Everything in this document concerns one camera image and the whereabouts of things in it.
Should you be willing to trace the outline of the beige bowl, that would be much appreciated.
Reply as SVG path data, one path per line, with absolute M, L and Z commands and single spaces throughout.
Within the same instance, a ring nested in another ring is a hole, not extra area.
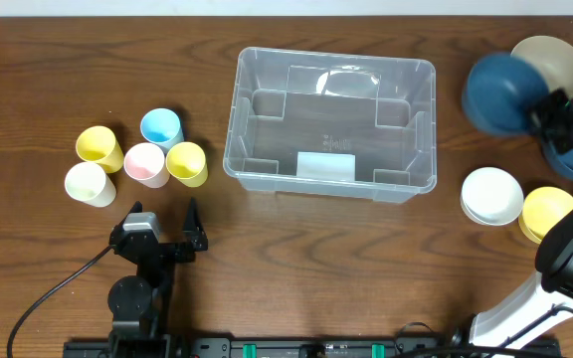
M 573 46 L 550 36 L 532 36 L 520 41 L 511 54 L 531 64 L 550 91 L 562 89 L 573 98 Z

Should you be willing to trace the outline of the yellow small bowl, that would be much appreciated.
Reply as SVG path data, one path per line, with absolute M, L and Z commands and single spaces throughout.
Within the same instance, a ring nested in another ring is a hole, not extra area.
M 573 196 L 556 187 L 540 187 L 524 199 L 518 224 L 533 243 L 540 244 L 545 235 L 573 210 Z

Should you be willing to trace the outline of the white small bowl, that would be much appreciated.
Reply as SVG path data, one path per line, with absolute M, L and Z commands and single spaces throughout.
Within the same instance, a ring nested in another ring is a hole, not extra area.
M 464 180 L 460 202 L 464 213 L 473 222 L 504 226 L 521 214 L 524 195 L 511 174 L 496 167 L 482 167 Z

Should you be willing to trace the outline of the clear plastic storage bin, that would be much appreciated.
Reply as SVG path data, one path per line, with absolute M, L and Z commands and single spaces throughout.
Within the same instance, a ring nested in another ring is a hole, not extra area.
M 250 47 L 223 156 L 248 191 L 404 203 L 437 184 L 437 72 L 420 59 Z

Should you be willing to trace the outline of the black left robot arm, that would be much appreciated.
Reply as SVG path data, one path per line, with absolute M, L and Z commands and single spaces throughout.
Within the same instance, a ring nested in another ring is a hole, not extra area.
M 107 304 L 112 312 L 112 332 L 119 337 L 154 337 L 167 316 L 175 266 L 192 263 L 208 249 L 197 202 L 191 199 L 182 226 L 183 239 L 162 243 L 162 229 L 153 212 L 135 202 L 125 218 L 112 229 L 113 252 L 136 265 L 136 274 L 119 279 L 110 289 Z

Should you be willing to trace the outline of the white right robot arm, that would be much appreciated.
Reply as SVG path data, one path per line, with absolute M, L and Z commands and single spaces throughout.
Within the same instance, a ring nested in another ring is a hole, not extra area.
M 488 56 L 472 69 L 462 105 L 471 123 L 492 135 L 529 134 L 550 165 L 573 179 L 573 97 L 549 90 L 534 67 Z M 573 317 L 573 209 L 546 233 L 534 273 L 494 308 L 477 314 L 463 339 L 506 355 Z

